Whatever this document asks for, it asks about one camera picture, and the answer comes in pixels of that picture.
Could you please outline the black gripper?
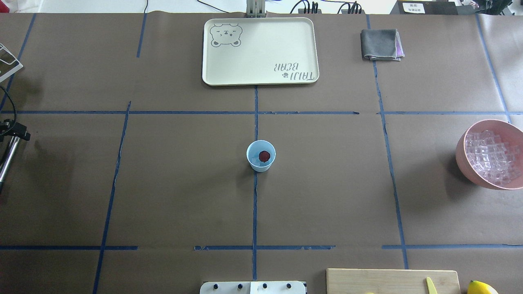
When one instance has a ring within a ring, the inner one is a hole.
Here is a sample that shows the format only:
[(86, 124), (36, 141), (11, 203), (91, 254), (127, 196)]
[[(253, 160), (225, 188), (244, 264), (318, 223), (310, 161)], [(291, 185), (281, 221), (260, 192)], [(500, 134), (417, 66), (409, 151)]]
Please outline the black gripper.
[(27, 127), (11, 119), (6, 119), (0, 123), (0, 142), (3, 142), (6, 136), (16, 136), (25, 141), (31, 139)]

